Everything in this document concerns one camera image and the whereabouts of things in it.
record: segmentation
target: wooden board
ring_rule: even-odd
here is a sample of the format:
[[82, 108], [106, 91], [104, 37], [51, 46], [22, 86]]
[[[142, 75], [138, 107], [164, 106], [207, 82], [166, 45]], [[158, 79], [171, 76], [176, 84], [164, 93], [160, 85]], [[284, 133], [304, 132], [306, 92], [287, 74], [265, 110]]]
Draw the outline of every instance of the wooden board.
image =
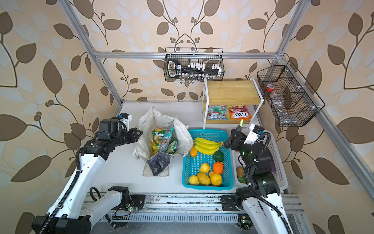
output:
[[[203, 112], [204, 112], [204, 114], [205, 114], [205, 107], [206, 107], [206, 101], [203, 101]], [[229, 108], [227, 106], [226, 106], [226, 119], [227, 120], [224, 120], [224, 119], [207, 119], [206, 124], [239, 124], [240, 123], [240, 119], [230, 118], [230, 111], [229, 111]], [[250, 122], [250, 120], [244, 120], [243, 124], [249, 124], [249, 122]]]
[[255, 86], [250, 80], [208, 81], [209, 105], [259, 105]]

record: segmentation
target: blue basket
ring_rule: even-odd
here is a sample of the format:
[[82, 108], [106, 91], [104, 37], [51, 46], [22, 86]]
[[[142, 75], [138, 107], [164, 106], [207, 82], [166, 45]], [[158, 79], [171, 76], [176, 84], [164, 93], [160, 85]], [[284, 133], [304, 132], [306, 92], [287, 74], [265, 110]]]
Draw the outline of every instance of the blue basket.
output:
[[[214, 130], [214, 129], [191, 129], [189, 130], [193, 139], [201, 137], [207, 140], [212, 140], [215, 142], [227, 140], [227, 132], [223, 130]], [[188, 183], [188, 178], [191, 175], [196, 175], [199, 173], [199, 169], [202, 163], [206, 162], [209, 164], [211, 170], [213, 169], [213, 164], [215, 163], [213, 155], [202, 154], [199, 151], [197, 152], [196, 157], [191, 157], [187, 155], [183, 160], [183, 174], [182, 174], [182, 184], [186, 188], [193, 189], [203, 189], [203, 190], [228, 190], [232, 189], [234, 186], [234, 178], [231, 167], [231, 156], [230, 149], [221, 147], [220, 151], [223, 152], [225, 158], [223, 160], [223, 174], [222, 174], [222, 184], [220, 186], [205, 186], [205, 185], [190, 185]]]

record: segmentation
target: colorful candy bag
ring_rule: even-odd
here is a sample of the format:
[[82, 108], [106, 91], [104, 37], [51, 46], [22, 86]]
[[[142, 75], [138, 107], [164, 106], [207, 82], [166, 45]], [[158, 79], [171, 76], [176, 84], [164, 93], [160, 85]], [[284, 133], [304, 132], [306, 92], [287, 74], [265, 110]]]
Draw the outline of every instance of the colorful candy bag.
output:
[[230, 116], [232, 119], [251, 119], [252, 116], [247, 109], [247, 105], [243, 106], [229, 106]]
[[226, 118], [226, 106], [208, 106], [206, 119], [224, 119]]

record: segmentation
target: black wire basket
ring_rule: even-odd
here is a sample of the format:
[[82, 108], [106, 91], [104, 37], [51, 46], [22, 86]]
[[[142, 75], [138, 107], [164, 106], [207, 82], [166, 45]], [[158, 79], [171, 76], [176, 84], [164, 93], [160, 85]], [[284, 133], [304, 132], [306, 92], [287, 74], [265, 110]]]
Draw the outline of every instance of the black wire basket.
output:
[[222, 80], [222, 53], [218, 48], [165, 48], [165, 80]]
[[305, 84], [300, 84], [292, 73], [295, 66], [289, 63], [258, 71], [257, 79], [278, 125], [302, 127], [325, 107], [325, 103], [303, 75]]

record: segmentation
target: white table surface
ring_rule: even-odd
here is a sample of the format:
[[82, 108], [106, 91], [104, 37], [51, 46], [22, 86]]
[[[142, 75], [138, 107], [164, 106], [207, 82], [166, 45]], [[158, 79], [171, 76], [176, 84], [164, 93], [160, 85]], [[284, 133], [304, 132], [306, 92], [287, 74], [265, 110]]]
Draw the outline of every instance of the white table surface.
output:
[[[162, 102], [162, 103], [124, 103], [121, 113], [132, 115], [130, 128], [135, 127], [138, 119], [151, 107], [169, 116], [176, 116], [189, 128], [202, 128], [202, 103], [201, 102]], [[249, 112], [254, 113], [253, 106], [248, 106]], [[257, 117], [251, 123], [259, 125]], [[236, 124], [207, 124], [206, 128], [225, 130], [230, 135]], [[142, 175], [144, 161], [135, 159], [132, 155], [135, 147], [133, 144], [117, 147], [111, 153], [96, 175], [92, 186], [100, 192], [107, 191], [112, 186], [126, 186], [130, 193], [203, 193], [222, 194], [235, 193], [239, 186], [234, 180], [234, 186], [230, 190], [203, 190], [185, 188], [182, 185], [183, 157], [174, 157], [170, 163], [170, 172], [167, 177], [145, 177]]]

